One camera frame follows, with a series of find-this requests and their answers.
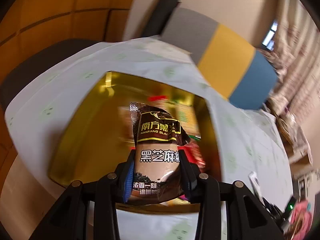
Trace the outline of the brown sesame paste packet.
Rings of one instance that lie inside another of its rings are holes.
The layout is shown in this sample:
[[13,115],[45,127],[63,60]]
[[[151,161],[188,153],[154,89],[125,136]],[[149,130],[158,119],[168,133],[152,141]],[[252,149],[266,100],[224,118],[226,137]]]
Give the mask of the brown sesame paste packet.
[[167,111],[130,103],[135,141],[135,174],[127,203],[159,204],[182,194],[178,148],[190,142],[180,122]]

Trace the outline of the white brown stick sachet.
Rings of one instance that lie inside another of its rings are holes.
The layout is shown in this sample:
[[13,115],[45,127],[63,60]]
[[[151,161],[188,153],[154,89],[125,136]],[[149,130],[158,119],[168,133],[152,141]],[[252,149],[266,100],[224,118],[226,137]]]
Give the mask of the white brown stick sachet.
[[261,188],[260,188],[260,184],[259,184],[259,180],[257,178],[257,173],[256,172],[251,172],[249,175],[248,175],[249,179],[250,179],[250,182],[252,184],[252,187],[253,187],[253,191],[254,191],[254,194],[255,196],[259,199],[259,201],[263,204],[264,204],[264,199],[263,199],[263,195],[262,195],[262,192],[261,192]]

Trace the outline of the gold lined dark snack box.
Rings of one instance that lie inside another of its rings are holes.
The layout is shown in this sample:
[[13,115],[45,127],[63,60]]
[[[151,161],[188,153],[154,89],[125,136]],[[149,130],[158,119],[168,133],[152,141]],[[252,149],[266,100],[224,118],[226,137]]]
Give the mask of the gold lined dark snack box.
[[184,146],[189,161],[221,180],[219,150],[206,100],[161,82],[119,72],[103,75],[75,111],[52,153],[49,178],[67,187],[75,180],[89,183],[113,172],[135,146],[130,103],[150,105],[154,96],[163,97],[156,106],[178,119],[191,137]]

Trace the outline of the light blue patterned tablecloth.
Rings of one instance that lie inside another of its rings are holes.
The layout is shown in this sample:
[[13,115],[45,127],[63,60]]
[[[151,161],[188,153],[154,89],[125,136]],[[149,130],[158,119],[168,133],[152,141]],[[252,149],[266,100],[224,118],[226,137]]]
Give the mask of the light blue patterned tablecloth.
[[276,119],[225,100],[164,42],[48,48],[3,82],[10,136],[59,197],[32,239],[283,239],[292,196]]

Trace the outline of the wooden side table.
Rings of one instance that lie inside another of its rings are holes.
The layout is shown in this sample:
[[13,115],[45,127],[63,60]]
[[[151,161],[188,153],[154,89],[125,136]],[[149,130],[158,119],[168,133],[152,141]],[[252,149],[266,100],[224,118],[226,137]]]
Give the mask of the wooden side table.
[[289,160],[291,175],[297,179],[312,170],[310,144],[295,116],[287,113],[276,118],[276,126]]

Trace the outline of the grey yellow blue chair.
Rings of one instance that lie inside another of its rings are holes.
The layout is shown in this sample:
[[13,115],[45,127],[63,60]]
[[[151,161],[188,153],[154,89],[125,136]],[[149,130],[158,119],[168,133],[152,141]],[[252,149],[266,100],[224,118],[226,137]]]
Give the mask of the grey yellow blue chair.
[[260,109],[277,83],[264,55],[240,35],[180,0],[158,0],[142,33],[186,51],[208,83],[235,107]]

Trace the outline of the beige patterned curtain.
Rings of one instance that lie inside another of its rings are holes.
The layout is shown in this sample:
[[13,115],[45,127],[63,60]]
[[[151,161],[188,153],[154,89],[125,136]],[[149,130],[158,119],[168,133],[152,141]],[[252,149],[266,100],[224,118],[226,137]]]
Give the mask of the beige patterned curtain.
[[319,106],[319,29],[300,0],[278,0],[276,21],[273,50],[262,52],[278,75],[269,101],[302,123]]

